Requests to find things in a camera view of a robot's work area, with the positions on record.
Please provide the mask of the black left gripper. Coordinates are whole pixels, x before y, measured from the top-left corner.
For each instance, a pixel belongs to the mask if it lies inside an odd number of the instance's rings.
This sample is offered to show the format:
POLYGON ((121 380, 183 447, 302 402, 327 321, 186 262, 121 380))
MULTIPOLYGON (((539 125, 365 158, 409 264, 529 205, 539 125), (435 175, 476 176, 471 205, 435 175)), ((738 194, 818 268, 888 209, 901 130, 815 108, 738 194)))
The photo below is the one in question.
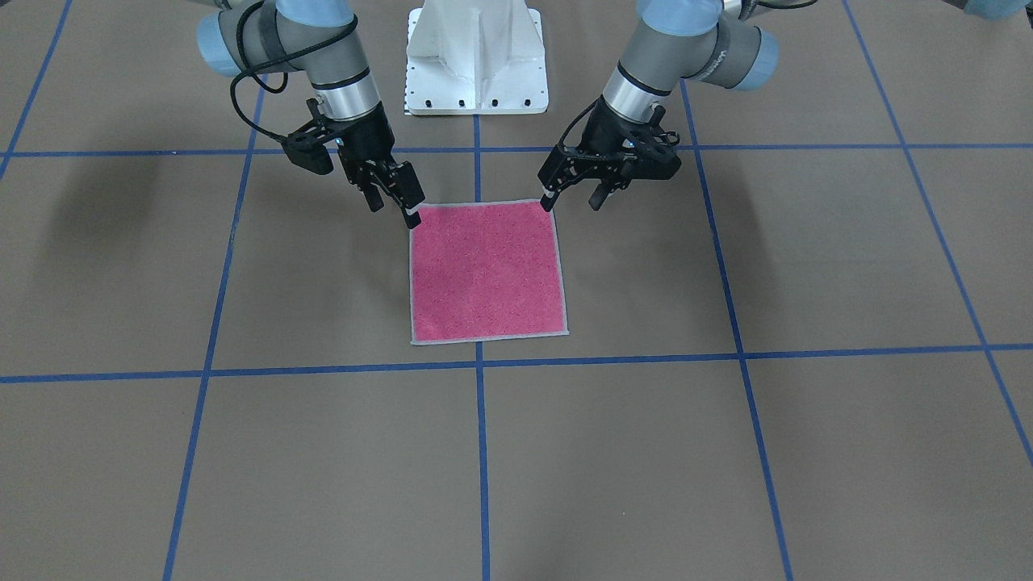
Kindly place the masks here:
POLYGON ((589 207, 598 212, 615 192, 627 187, 630 182, 623 175, 631 143, 627 142, 634 125, 659 125, 667 109, 653 102, 646 106, 646 120, 627 120, 619 115, 602 97, 598 97, 575 117, 575 121, 565 129, 565 135, 583 123, 580 142, 575 146, 553 148, 546 161, 538 170, 538 180, 542 184, 540 206, 552 212, 558 195, 584 179, 596 179, 599 184, 589 198, 589 207))

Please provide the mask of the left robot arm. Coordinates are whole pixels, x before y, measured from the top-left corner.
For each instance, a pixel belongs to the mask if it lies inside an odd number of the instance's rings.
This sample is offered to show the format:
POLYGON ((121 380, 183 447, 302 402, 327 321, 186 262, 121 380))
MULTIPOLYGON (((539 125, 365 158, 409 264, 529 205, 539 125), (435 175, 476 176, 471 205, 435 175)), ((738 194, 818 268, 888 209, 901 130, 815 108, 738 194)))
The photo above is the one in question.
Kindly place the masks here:
POLYGON ((664 100, 682 82, 757 90, 776 71, 780 45, 752 16, 803 10, 805 1, 638 1, 638 25, 601 95, 580 113, 576 144, 558 139, 537 172, 540 206, 591 180, 593 210, 635 181, 679 172, 681 137, 664 130, 664 100))

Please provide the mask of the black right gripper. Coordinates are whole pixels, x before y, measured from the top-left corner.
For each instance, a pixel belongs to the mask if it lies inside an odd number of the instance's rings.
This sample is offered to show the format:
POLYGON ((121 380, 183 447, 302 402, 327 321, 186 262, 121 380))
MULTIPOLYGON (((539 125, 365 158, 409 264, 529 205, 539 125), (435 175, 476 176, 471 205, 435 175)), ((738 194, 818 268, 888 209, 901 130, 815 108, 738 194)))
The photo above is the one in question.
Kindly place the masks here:
POLYGON ((420 180, 410 162, 395 163, 395 137, 384 109, 373 109, 353 120, 338 123, 338 155, 345 176, 356 186, 371 212, 384 208, 378 186, 385 188, 402 213, 404 224, 421 224, 418 208, 425 200, 420 180))

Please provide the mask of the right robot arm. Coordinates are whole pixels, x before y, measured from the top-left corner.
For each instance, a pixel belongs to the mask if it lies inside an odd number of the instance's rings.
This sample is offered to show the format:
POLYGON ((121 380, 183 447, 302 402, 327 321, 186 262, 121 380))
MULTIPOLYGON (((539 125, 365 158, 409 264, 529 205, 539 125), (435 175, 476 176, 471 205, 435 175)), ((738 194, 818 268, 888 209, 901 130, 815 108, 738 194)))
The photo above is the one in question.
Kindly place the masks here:
POLYGON ((196 29, 204 62, 230 78, 237 117, 280 144, 299 169, 328 175, 339 165, 372 212, 392 198, 406 228, 420 224, 424 191, 409 162, 392 156, 395 137, 358 34, 358 16, 346 1, 219 1, 196 29), (310 120, 288 135, 261 127, 237 101, 245 78, 267 73, 307 77, 314 95, 310 120), (332 161, 328 143, 337 146, 332 161))

